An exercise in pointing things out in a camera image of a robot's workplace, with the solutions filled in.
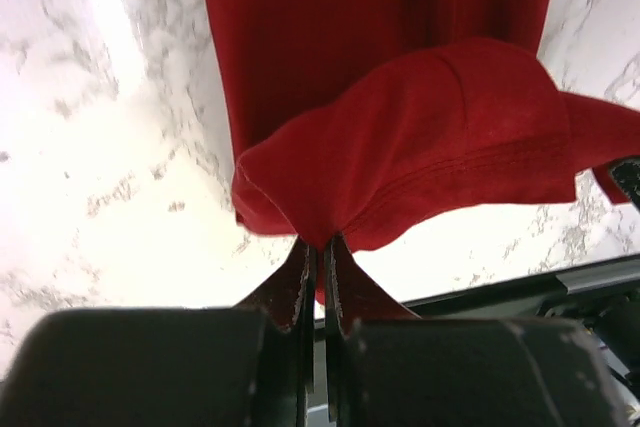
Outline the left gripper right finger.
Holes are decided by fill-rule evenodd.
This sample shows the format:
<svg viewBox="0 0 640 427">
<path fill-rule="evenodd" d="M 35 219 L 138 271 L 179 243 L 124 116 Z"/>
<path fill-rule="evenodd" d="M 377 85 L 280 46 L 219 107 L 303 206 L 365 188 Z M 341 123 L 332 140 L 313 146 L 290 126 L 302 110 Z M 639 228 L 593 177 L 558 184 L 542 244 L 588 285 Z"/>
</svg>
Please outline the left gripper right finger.
<svg viewBox="0 0 640 427">
<path fill-rule="evenodd" d="M 339 426 L 626 426 L 625 377 L 565 318 L 422 317 L 323 254 L 328 414 Z"/>
</svg>

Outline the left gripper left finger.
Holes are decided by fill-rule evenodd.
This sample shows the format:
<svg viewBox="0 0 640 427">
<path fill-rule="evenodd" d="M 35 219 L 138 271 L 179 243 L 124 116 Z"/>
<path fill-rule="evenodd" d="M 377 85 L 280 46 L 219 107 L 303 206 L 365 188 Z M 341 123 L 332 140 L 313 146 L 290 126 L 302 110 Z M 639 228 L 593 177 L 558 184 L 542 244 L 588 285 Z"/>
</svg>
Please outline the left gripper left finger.
<svg viewBox="0 0 640 427">
<path fill-rule="evenodd" d="M 5 426 L 302 426 L 313 388 L 317 255 L 230 308 L 64 310 L 28 333 L 1 386 Z"/>
</svg>

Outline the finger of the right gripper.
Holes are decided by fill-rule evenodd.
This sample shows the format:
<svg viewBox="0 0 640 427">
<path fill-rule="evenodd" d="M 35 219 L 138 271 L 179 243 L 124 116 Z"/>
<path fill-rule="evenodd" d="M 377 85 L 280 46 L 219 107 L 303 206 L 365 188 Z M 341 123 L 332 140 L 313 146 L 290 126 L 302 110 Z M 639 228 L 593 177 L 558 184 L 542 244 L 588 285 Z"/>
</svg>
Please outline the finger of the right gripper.
<svg viewBox="0 0 640 427">
<path fill-rule="evenodd" d="M 638 156 L 615 161 L 609 167 L 609 176 L 626 199 L 640 209 L 640 159 Z"/>
</svg>

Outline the dark red t shirt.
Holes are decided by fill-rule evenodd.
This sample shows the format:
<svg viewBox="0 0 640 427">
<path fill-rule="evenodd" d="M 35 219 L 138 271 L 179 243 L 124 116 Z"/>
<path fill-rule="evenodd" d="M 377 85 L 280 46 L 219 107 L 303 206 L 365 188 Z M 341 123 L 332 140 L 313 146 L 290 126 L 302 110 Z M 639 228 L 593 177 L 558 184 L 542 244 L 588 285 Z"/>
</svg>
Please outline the dark red t shirt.
<svg viewBox="0 0 640 427">
<path fill-rule="evenodd" d="M 549 0 L 206 0 L 237 222 L 381 248 L 480 204 L 570 202 L 639 115 L 560 91 L 536 57 Z"/>
</svg>

